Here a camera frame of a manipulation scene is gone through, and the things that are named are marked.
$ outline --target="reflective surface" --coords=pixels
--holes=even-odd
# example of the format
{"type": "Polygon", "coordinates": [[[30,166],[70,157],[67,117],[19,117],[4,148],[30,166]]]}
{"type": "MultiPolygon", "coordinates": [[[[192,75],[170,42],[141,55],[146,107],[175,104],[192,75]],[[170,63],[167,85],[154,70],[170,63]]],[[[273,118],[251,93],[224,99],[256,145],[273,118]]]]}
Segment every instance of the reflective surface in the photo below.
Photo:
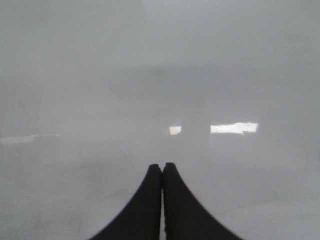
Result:
{"type": "Polygon", "coordinates": [[[174,162],[244,239],[318,240],[319,11],[3,1],[0,239],[87,239],[174,162]],[[211,133],[236,123],[258,125],[211,133]]]}

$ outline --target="glossy floor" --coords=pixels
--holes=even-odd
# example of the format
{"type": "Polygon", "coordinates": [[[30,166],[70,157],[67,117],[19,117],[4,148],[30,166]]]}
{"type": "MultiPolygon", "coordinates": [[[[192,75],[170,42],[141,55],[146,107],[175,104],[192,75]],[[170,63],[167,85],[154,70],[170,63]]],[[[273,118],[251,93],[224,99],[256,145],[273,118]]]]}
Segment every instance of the glossy floor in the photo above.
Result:
{"type": "Polygon", "coordinates": [[[319,240],[319,11],[3,1],[0,239],[85,240],[174,162],[244,239],[319,240]]]}

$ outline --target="white light patch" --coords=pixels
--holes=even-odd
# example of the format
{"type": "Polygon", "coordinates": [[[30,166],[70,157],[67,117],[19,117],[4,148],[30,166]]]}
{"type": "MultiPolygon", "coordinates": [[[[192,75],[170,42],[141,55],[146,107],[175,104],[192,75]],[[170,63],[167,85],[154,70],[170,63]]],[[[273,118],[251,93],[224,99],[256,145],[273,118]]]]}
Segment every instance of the white light patch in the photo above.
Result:
{"type": "Polygon", "coordinates": [[[211,125],[211,134],[242,134],[255,133],[258,128],[258,123],[253,122],[237,122],[230,125],[211,125]]]}
{"type": "Polygon", "coordinates": [[[58,134],[34,134],[29,136],[9,136],[9,137],[1,137],[0,143],[2,145],[6,144],[25,144],[32,143],[37,137],[46,137],[46,136],[60,136],[58,134]]]}
{"type": "Polygon", "coordinates": [[[181,133],[182,127],[181,126],[171,126],[169,127],[170,135],[177,135],[181,133]]]}

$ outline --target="bright rectangle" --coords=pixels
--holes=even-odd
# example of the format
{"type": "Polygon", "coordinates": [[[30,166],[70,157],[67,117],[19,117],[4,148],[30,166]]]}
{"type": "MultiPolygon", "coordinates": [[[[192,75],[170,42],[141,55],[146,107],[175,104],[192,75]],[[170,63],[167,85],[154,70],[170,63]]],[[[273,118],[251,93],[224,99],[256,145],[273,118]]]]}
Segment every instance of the bright rectangle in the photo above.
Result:
{"type": "Polygon", "coordinates": [[[182,127],[181,126],[171,126],[169,127],[170,135],[177,135],[181,133],[182,127]]]}
{"type": "Polygon", "coordinates": [[[228,125],[211,125],[211,134],[242,134],[255,133],[258,129],[258,123],[253,122],[237,122],[228,125]]]}

